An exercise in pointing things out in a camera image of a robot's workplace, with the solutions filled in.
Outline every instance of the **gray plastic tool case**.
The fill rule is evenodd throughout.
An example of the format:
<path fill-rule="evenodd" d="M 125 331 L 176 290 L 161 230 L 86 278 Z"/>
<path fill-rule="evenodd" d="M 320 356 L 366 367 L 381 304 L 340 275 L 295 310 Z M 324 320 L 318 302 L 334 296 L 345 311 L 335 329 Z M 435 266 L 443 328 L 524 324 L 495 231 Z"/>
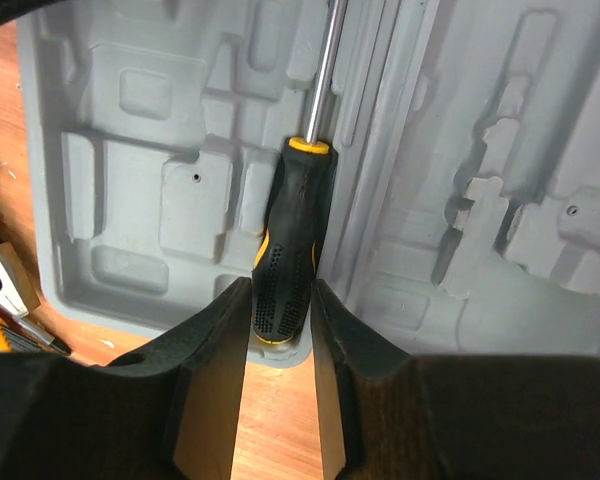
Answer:
<path fill-rule="evenodd" d="M 324 0 L 19 22 L 45 295 L 153 337 L 249 275 Z M 410 352 L 600 354 L 600 0 L 351 0 L 319 276 Z M 253 339 L 249 359 L 304 360 Z"/>

